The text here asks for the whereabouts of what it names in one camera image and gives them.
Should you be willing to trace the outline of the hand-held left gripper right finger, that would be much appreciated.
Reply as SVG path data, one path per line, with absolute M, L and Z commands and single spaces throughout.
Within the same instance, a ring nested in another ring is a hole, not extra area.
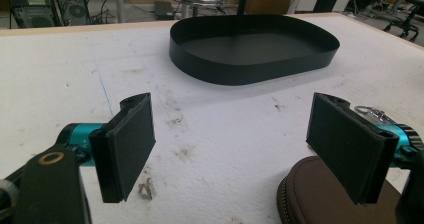
M 375 203 L 399 137 L 376 127 L 327 94 L 313 95 L 306 142 L 324 161 L 355 204 Z

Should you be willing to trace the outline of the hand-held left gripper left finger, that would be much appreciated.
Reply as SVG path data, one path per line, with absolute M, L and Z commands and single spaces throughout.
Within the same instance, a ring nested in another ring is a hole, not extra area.
M 120 102 L 120 111 L 89 134 L 104 203 L 126 201 L 155 145 L 151 94 Z

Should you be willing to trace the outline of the brown zip pouch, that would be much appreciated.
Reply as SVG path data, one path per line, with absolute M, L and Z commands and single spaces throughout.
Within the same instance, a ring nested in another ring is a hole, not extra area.
M 354 204 L 317 156 L 298 161 L 277 190 L 283 224 L 409 224 L 401 194 L 385 181 L 376 204 Z

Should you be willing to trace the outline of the black oval metal tray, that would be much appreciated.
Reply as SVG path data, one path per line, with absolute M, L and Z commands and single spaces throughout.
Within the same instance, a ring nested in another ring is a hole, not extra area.
M 325 68 L 339 47 L 328 31 L 293 17 L 202 16 L 171 27 L 169 56 L 196 79 L 238 86 Z

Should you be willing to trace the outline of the black office chair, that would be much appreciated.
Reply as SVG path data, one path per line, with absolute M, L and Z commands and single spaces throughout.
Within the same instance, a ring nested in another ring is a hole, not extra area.
M 389 32 L 392 27 L 398 27 L 402 30 L 399 35 L 400 38 L 406 38 L 410 32 L 414 35 L 409 39 L 410 42 L 414 43 L 419 35 L 419 28 L 411 23 L 412 19 L 418 13 L 418 11 L 424 8 L 424 0 L 405 0 L 406 2 L 413 5 L 409 15 L 404 20 L 390 21 L 389 24 L 383 29 L 384 32 Z

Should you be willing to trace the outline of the flat black box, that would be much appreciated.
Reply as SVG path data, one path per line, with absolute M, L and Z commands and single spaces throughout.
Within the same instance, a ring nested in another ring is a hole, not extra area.
M 154 14 L 156 20 L 173 20 L 174 9 L 170 2 L 155 1 Z

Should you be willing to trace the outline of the white table leg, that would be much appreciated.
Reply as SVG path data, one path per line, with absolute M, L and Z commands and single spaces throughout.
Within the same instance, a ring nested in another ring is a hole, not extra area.
M 116 3 L 118 22 L 124 23 L 125 22 L 124 0 L 115 0 L 115 3 Z

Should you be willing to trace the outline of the black computer tower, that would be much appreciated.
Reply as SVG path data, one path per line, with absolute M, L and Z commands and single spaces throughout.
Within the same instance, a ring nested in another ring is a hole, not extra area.
M 54 0 L 11 0 L 19 28 L 57 27 L 61 24 Z
M 65 26 L 82 26 L 90 23 L 86 0 L 56 0 Z

